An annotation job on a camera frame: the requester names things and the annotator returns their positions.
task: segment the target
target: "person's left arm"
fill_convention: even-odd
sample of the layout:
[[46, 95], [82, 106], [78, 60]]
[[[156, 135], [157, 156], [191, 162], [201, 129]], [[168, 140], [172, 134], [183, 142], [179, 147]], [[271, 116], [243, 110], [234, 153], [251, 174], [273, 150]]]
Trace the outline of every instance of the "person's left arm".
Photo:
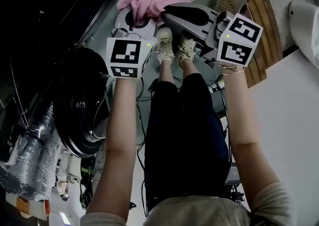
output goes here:
[[136, 81], [117, 79], [106, 134], [103, 172], [86, 213], [105, 212], [127, 221], [136, 156]]

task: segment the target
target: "gray t-shirt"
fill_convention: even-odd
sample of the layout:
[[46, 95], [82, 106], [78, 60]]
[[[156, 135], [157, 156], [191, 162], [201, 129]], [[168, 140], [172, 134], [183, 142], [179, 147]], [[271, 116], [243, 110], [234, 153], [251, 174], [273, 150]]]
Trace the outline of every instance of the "gray t-shirt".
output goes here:
[[[91, 213], [81, 218], [81, 226], [125, 226], [114, 214]], [[171, 198], [155, 206], [144, 226], [294, 226], [293, 202], [282, 184], [260, 191], [251, 212], [228, 199], [206, 196]]]

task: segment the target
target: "shirt sleeve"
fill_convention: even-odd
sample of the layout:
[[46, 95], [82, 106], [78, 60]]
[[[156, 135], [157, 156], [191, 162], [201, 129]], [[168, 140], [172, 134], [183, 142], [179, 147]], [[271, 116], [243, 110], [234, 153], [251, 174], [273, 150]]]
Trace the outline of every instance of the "shirt sleeve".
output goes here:
[[81, 226], [125, 226], [126, 221], [120, 216], [110, 213], [85, 214], [80, 221]]
[[295, 208], [292, 198], [281, 183], [261, 190], [252, 202], [251, 226], [295, 226]]

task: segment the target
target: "black pants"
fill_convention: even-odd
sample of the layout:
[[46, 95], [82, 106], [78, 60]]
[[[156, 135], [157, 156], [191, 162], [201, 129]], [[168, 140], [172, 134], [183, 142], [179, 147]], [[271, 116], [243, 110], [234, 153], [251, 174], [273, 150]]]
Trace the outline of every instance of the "black pants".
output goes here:
[[228, 149], [208, 87], [198, 73], [177, 87], [158, 83], [145, 140], [145, 187], [150, 211], [172, 197], [220, 196]]

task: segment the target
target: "plastic wrap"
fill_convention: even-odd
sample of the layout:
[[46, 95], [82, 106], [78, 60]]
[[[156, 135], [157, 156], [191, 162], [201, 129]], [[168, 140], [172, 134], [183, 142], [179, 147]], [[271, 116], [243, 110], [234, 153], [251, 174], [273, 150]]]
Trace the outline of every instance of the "plastic wrap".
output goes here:
[[51, 197], [55, 168], [61, 150], [53, 119], [53, 104], [41, 102], [19, 148], [14, 166], [0, 165], [0, 184], [30, 200]]

